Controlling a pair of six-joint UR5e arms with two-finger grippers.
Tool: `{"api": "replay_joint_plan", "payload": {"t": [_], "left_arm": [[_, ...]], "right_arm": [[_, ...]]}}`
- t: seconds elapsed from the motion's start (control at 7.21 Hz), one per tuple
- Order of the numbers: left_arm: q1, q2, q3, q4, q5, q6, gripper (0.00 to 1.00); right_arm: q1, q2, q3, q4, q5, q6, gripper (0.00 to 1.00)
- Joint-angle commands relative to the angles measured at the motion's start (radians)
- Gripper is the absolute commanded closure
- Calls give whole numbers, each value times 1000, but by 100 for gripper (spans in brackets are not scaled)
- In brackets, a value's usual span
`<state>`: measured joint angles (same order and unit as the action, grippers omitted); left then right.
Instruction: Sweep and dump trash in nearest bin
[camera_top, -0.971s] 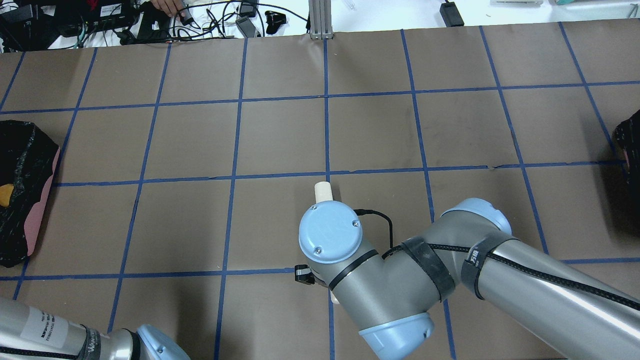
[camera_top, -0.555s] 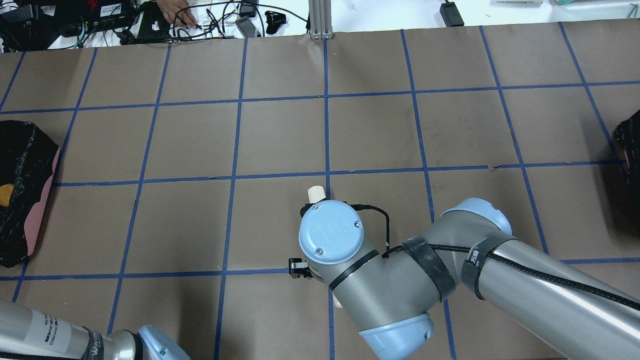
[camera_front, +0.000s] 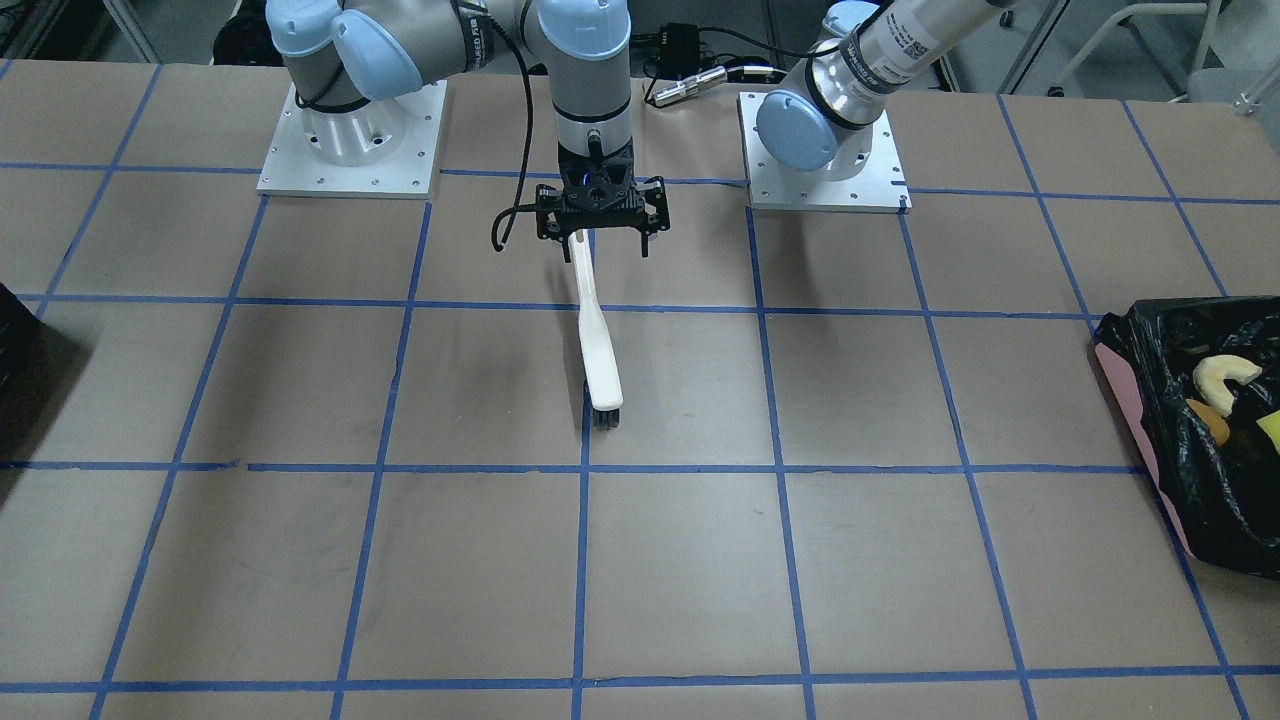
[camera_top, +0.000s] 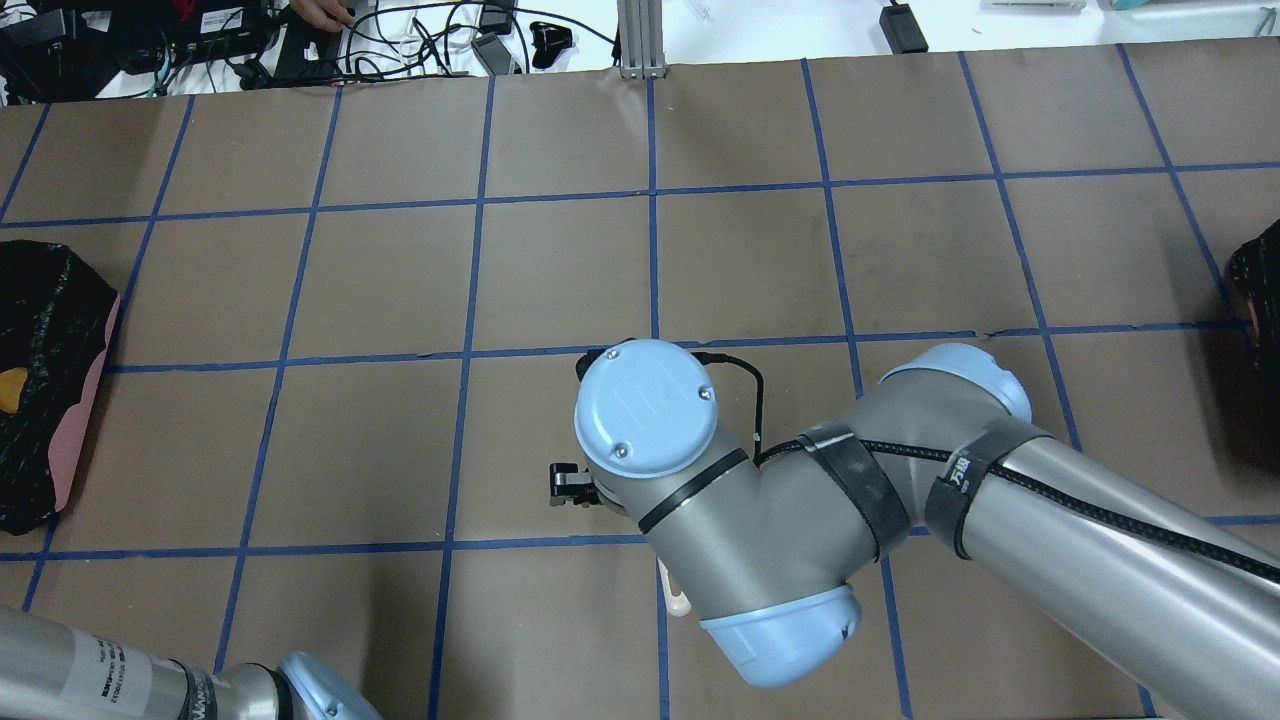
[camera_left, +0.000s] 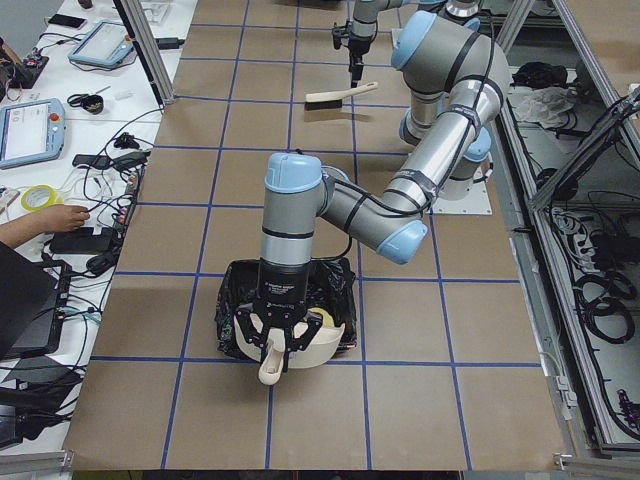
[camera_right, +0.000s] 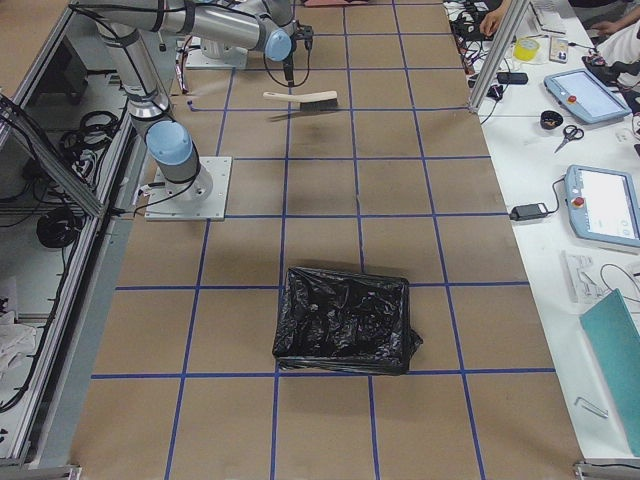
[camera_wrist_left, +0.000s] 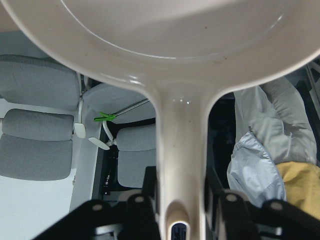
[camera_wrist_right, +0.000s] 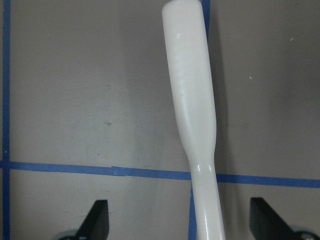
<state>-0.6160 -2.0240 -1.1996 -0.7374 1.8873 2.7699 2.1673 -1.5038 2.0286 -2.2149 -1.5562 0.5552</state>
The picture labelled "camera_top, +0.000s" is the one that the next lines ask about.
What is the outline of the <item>bystander hand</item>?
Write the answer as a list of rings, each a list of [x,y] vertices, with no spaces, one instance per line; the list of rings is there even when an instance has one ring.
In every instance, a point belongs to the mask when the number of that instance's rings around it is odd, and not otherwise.
[[[307,24],[328,33],[338,33],[355,26],[355,17],[344,1],[289,0],[288,6]]]

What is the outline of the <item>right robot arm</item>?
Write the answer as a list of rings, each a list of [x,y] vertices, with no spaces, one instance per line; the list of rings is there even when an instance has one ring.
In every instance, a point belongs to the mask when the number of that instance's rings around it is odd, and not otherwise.
[[[585,352],[586,466],[550,466],[550,503],[631,518],[748,684],[831,659],[861,619],[850,577],[922,525],[1180,714],[1277,716],[1277,559],[1036,427],[992,355],[936,345],[768,450],[722,427],[719,360],[662,340]]]

